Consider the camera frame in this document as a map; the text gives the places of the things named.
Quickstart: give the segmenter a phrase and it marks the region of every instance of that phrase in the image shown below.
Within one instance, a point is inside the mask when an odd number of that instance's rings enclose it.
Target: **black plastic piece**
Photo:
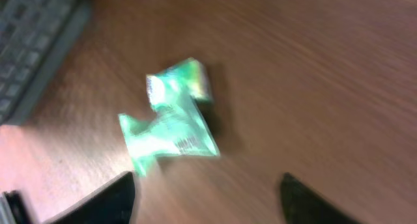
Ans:
[[[58,217],[51,224],[127,224],[132,215],[135,200],[135,182],[132,172],[128,172],[111,184],[81,201],[80,206]]]
[[[289,173],[284,174],[279,191],[287,224],[359,224]]]
[[[10,206],[10,210],[12,211],[14,221],[16,222],[16,224],[32,224],[33,223],[27,213],[22,197],[20,196],[18,191],[5,193],[5,197],[6,197],[8,205]]]

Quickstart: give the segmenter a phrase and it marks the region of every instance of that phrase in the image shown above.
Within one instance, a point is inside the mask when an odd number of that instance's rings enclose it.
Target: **wrapped candy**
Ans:
[[[189,58],[159,74],[147,75],[147,92],[153,109],[170,102],[167,88],[180,85],[188,88],[188,94],[198,103],[213,101],[205,67],[194,58]]]
[[[162,83],[164,101],[152,122],[120,114],[119,121],[135,170],[145,176],[160,156],[219,156],[219,150],[187,86]]]

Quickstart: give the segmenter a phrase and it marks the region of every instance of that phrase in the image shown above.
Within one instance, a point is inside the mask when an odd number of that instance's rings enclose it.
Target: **gray keyboard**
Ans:
[[[0,123],[14,110],[76,0],[0,0]]]

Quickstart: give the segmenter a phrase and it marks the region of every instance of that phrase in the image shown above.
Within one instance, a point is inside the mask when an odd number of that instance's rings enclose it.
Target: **black object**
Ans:
[[[0,124],[23,124],[90,17],[88,0],[0,0]]]
[[[2,194],[0,210],[1,224],[32,224],[22,198],[17,191]]]
[[[284,174],[278,189],[287,224],[359,224],[289,173]]]
[[[127,224],[132,215],[135,196],[134,175],[132,172],[127,172],[46,223]],[[7,194],[6,198],[5,208],[3,208],[2,200],[0,200],[1,224],[34,223],[29,219],[17,191]]]

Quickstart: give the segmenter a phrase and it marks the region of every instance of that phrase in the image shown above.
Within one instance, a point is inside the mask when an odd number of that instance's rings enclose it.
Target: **wood grain surface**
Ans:
[[[141,180],[133,223],[284,223],[289,171],[363,223],[417,222],[417,0],[93,0],[31,120],[0,128],[0,190],[44,221],[133,169],[117,113],[145,74],[207,65],[222,157]]]

